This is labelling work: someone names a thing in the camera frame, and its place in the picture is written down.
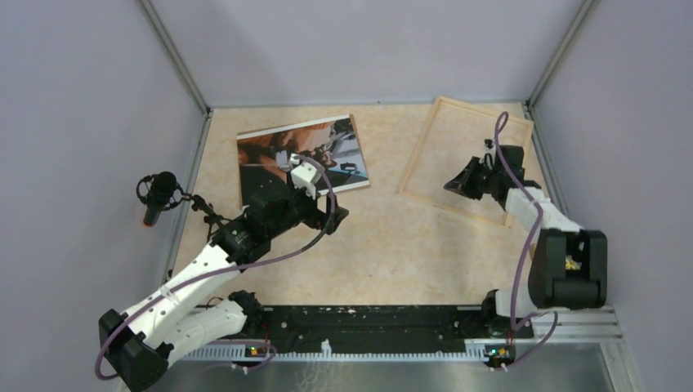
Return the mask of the light wooden picture frame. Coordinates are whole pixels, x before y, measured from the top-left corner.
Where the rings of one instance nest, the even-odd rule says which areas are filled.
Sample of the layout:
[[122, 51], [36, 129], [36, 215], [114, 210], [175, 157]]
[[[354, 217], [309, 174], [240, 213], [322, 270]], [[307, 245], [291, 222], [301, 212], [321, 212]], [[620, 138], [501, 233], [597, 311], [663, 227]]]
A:
[[519, 103], [471, 104], [440, 96], [430, 108], [414, 151], [400, 181], [398, 193], [467, 221], [509, 228], [513, 218], [486, 195], [471, 200], [444, 189], [470, 159], [485, 152], [484, 140], [494, 135], [494, 124], [504, 111], [510, 114], [499, 140], [525, 151], [526, 177], [545, 185], [532, 144], [534, 123]]

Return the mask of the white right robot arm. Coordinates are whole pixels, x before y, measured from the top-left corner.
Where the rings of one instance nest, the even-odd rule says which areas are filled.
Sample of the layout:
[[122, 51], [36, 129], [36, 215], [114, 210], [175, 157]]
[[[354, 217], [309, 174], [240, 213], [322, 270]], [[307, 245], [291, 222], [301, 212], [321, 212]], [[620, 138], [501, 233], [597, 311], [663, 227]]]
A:
[[485, 140], [485, 153], [474, 156], [444, 188], [472, 200], [490, 196], [527, 232], [510, 288], [495, 289], [492, 306], [479, 314], [481, 330], [502, 336], [512, 319], [550, 310], [600, 309], [607, 298], [606, 235], [575, 223], [527, 180], [524, 150]]

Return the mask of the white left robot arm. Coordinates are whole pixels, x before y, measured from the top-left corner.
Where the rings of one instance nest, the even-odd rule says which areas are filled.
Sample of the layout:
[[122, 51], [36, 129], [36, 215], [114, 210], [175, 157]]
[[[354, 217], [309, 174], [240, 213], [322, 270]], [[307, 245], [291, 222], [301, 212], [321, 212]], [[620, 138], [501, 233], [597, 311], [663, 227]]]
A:
[[186, 196], [212, 226], [208, 241], [183, 270], [143, 300], [100, 316], [100, 349], [93, 364], [98, 380], [119, 379], [131, 391], [145, 391], [186, 354], [222, 336], [259, 333], [260, 313], [236, 299], [199, 314], [192, 311], [242, 273], [307, 252], [349, 214], [330, 182], [320, 190], [305, 180], [291, 180], [284, 190], [278, 211], [270, 203], [249, 205], [234, 219], [216, 213], [197, 194]]

